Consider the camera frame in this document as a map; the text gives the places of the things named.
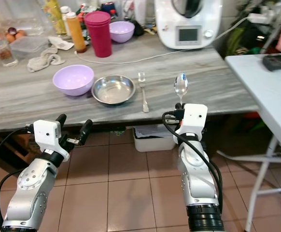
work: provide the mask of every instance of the purple bowl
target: purple bowl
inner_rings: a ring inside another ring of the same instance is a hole
[[[132,38],[134,28],[133,23],[126,21],[110,23],[111,38],[118,43],[124,43]]]
[[[55,73],[53,83],[61,92],[70,96],[79,96],[92,87],[94,72],[85,65],[70,65]]]

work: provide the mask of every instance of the fork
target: fork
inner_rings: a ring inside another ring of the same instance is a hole
[[[143,112],[148,113],[149,108],[145,95],[146,77],[144,72],[139,72],[139,85],[142,91],[142,110]]]

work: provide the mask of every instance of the marble countertop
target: marble countertop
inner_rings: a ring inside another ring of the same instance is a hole
[[[89,47],[80,56],[100,62],[126,62],[173,51],[152,35],[113,44],[112,50],[110,57],[97,58],[93,48]],[[66,59],[64,64],[51,65],[34,73],[27,71],[25,60],[12,68],[0,64],[0,131],[11,131],[38,119],[54,120],[62,113],[68,117],[67,126],[81,125],[87,119],[95,124],[160,119],[163,112],[169,111],[179,101],[173,90],[173,82],[180,72],[186,73],[189,81],[189,90],[183,102],[205,104],[209,114],[257,110],[255,101],[212,47],[121,65],[82,61],[74,55],[73,48],[60,50],[59,55]],[[117,106],[102,104],[90,93],[70,97],[59,92],[52,83],[53,75],[73,64],[90,66],[96,79],[109,74],[122,74],[133,79],[136,85],[137,73],[145,72],[150,112],[142,112],[142,94],[138,85],[135,95]]]

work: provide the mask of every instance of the metal table leg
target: metal table leg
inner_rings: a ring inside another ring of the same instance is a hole
[[[248,209],[248,217],[246,221],[246,228],[245,232],[250,232],[251,225],[252,225],[252,219],[254,214],[254,207],[257,195],[265,195],[265,194],[272,194],[281,192],[281,188],[274,188],[274,189],[266,189],[266,190],[260,190],[260,187],[263,183],[265,174],[268,170],[268,166],[271,162],[273,163],[281,163],[281,157],[274,157],[275,149],[278,145],[279,141],[277,138],[273,135],[271,138],[271,141],[268,145],[267,151],[265,155],[254,155],[254,156],[239,156],[239,157],[232,157],[224,154],[221,151],[217,151],[218,154],[222,155],[223,157],[231,160],[236,161],[253,161],[253,162],[262,162],[261,169],[258,173],[257,179],[255,181],[254,187],[251,192],[250,196],[250,202],[249,202],[249,209]]]

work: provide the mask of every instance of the black remote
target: black remote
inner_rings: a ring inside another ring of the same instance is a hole
[[[263,57],[263,64],[269,71],[281,69],[281,55],[268,55]]]

